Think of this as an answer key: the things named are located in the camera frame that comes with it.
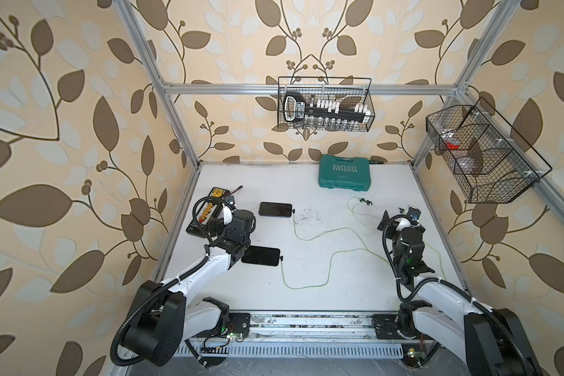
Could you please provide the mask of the green plastic tool case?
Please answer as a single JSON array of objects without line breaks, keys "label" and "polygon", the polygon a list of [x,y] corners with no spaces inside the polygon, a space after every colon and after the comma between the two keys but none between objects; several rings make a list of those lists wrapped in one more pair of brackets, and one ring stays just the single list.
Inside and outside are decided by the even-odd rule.
[{"label": "green plastic tool case", "polygon": [[366,158],[324,155],[319,161],[318,184],[328,189],[368,191],[371,187],[370,162]]}]

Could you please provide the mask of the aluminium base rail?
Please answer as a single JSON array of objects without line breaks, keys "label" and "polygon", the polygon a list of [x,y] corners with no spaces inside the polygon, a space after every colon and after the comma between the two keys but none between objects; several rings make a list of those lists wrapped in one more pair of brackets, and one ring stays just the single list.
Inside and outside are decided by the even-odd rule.
[{"label": "aluminium base rail", "polygon": [[[458,310],[448,316],[427,302],[408,302],[396,315],[372,316],[371,326],[382,340],[429,337],[460,358],[471,372],[489,369],[495,373],[517,354],[511,332],[515,317],[508,310],[489,310],[474,300],[468,305],[471,311]],[[342,315],[339,319],[340,324],[334,325],[330,317],[322,315],[268,315],[250,321],[248,326],[256,327],[260,335],[269,332],[277,340],[322,342],[364,334],[363,316]],[[165,306],[159,311],[138,305],[117,330],[110,357],[119,367],[144,360],[160,367],[173,357],[180,343],[196,335],[211,338],[230,332],[227,307],[216,301],[203,301],[189,309]]]}]

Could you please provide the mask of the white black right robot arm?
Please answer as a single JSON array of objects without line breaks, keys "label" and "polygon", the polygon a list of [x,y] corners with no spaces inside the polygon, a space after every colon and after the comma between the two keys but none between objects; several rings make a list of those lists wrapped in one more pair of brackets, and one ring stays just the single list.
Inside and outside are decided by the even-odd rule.
[{"label": "white black right robot arm", "polygon": [[427,335],[459,358],[472,375],[541,375],[533,347],[516,313],[480,302],[440,277],[423,259],[425,228],[409,208],[379,223],[382,247],[401,304],[398,335]]}]

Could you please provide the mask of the red item in basket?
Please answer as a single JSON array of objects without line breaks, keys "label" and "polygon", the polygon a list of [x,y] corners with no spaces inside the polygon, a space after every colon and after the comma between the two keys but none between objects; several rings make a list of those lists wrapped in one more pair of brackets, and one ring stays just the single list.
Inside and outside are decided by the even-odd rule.
[{"label": "red item in basket", "polygon": [[462,146],[462,141],[454,134],[443,134],[441,139],[447,150],[459,150]]}]

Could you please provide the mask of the blue edged black smartphone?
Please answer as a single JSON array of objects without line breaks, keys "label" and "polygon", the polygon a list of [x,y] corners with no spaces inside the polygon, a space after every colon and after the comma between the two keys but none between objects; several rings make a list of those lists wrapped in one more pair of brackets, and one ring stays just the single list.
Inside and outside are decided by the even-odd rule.
[{"label": "blue edged black smartphone", "polygon": [[266,217],[290,218],[293,214],[293,207],[285,203],[261,202],[258,214]]}]

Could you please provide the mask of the black socket holder rail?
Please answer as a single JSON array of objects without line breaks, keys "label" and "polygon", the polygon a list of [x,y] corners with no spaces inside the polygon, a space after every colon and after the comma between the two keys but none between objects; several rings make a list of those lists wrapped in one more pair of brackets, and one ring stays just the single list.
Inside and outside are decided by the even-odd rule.
[{"label": "black socket holder rail", "polygon": [[279,103],[278,114],[286,122],[292,123],[328,118],[365,124],[373,121],[375,117],[363,97],[326,100],[314,94],[307,95],[300,92],[286,92]]}]

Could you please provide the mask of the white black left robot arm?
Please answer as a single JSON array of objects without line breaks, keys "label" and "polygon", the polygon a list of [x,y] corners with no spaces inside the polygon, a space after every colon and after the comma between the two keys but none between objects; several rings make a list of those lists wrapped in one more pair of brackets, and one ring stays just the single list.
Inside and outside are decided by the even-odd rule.
[{"label": "white black left robot arm", "polygon": [[111,343],[110,358],[114,365],[129,367],[148,361],[161,367],[172,359],[181,343],[189,343],[195,335],[206,332],[219,336],[227,330],[227,304],[213,298],[205,298],[198,304],[193,301],[244,257],[251,245],[256,218],[251,211],[236,208],[227,196],[208,196],[194,205],[193,219],[203,203],[222,207],[221,233],[212,238],[198,224],[207,241],[202,257],[173,277],[161,282],[149,280],[139,287]]}]

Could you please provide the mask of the black yellow battery pack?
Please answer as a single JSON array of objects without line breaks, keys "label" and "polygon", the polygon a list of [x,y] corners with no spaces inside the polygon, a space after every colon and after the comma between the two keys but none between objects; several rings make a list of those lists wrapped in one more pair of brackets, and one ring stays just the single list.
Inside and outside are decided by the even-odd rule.
[{"label": "black yellow battery pack", "polygon": [[[230,191],[228,189],[213,187],[209,192],[209,196],[222,198],[233,205],[233,195],[242,188],[243,186],[241,185],[236,190]],[[195,219],[192,219],[186,228],[186,233],[205,239],[205,235],[200,230],[201,227],[210,237],[216,238],[223,232],[224,228],[223,219],[220,215],[222,209],[223,206],[219,203],[203,201],[198,207]]]}]

